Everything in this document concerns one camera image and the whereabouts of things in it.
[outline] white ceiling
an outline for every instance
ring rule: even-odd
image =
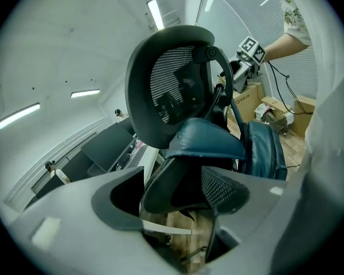
[[[147,1],[22,0],[0,32],[0,118],[36,102],[42,117],[66,116],[104,98],[152,33]],[[185,0],[157,1],[183,21]]]

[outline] office chair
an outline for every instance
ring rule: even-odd
[[[268,125],[242,121],[233,95],[233,72],[214,35],[198,26],[175,26],[153,34],[133,52],[125,95],[140,140],[166,151],[150,178],[142,205],[151,213],[206,209],[202,166],[285,180],[287,169],[277,133]],[[210,61],[216,60],[226,86],[213,89]],[[241,138],[229,133],[231,105]],[[234,160],[239,161],[238,168]]]

